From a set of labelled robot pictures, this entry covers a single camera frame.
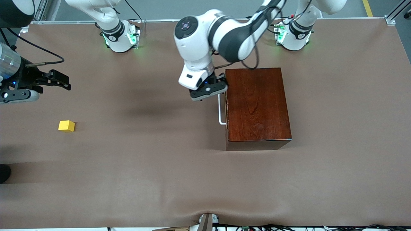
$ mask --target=brown wooden surface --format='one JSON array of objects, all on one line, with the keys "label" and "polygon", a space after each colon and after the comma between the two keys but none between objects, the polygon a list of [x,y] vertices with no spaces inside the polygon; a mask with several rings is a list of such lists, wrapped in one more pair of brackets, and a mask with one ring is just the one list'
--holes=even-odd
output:
[{"label": "brown wooden surface", "polygon": [[[193,102],[178,84],[175,24],[147,23],[126,53],[107,49],[94,24],[22,34],[66,59],[39,68],[68,75],[72,90],[0,107],[0,163],[13,171],[0,229],[176,227],[207,212],[236,225],[411,225],[411,65],[394,26],[318,20],[295,52],[266,32],[260,67],[281,68],[293,140],[226,152],[217,98]],[[56,60],[17,47],[31,62]],[[60,120],[76,131],[58,131]]]},{"label": "brown wooden surface", "polygon": [[226,77],[227,150],[274,150],[291,140],[281,68],[227,69]]}]

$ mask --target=round black joint cap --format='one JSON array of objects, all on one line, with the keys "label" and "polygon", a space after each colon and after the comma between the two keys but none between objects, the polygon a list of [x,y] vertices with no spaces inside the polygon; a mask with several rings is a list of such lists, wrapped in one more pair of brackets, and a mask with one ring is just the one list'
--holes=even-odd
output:
[{"label": "round black joint cap", "polygon": [[187,16],[181,19],[175,26],[174,34],[178,39],[186,38],[192,35],[198,28],[199,21],[193,16]]}]

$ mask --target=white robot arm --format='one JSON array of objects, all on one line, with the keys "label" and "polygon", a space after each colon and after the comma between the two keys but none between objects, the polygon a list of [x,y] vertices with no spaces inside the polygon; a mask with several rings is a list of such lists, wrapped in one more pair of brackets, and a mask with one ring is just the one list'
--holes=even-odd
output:
[{"label": "white robot arm", "polygon": [[92,17],[103,32],[107,46],[115,52],[126,52],[138,46],[139,28],[120,20],[113,9],[121,0],[65,0],[68,5]]},{"label": "white robot arm", "polygon": [[265,0],[246,23],[217,9],[200,16],[187,16],[177,23],[174,40],[184,59],[178,82],[190,89],[192,100],[202,100],[227,90],[227,83],[214,75],[211,50],[231,63],[246,59],[284,2]]}]

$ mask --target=black round object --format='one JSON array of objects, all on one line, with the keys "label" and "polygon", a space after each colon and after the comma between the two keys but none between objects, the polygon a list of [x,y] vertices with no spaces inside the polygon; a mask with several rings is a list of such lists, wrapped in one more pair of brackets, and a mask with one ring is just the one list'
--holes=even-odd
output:
[{"label": "black round object", "polygon": [[0,184],[7,181],[11,173],[12,170],[10,169],[10,166],[8,166],[7,164],[0,164]]},{"label": "black round object", "polygon": [[178,39],[192,35],[198,28],[199,21],[193,16],[181,19],[175,26],[174,34]]},{"label": "black round object", "polygon": [[[25,10],[20,10],[14,2]],[[33,0],[1,0],[0,28],[20,28],[27,26],[34,18]]]}]

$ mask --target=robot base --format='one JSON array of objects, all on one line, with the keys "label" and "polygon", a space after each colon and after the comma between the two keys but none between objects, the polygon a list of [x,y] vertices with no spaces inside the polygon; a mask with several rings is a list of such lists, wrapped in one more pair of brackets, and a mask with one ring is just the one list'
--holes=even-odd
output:
[{"label": "robot base", "polygon": [[197,90],[190,90],[190,96],[193,101],[201,101],[210,96],[226,92],[227,89],[228,84],[224,73],[217,77],[213,72],[204,80]]},{"label": "robot base", "polygon": [[311,32],[305,39],[296,39],[296,37],[289,31],[289,26],[283,23],[274,24],[274,31],[279,34],[275,34],[276,44],[282,45],[285,49],[291,51],[298,51],[302,49],[309,41]]},{"label": "robot base", "polygon": [[124,33],[118,38],[116,42],[107,39],[106,36],[103,35],[104,39],[106,40],[107,47],[118,53],[126,52],[131,48],[138,48],[140,41],[140,28],[136,27],[126,20],[121,20],[121,22],[124,24],[125,29]]}]

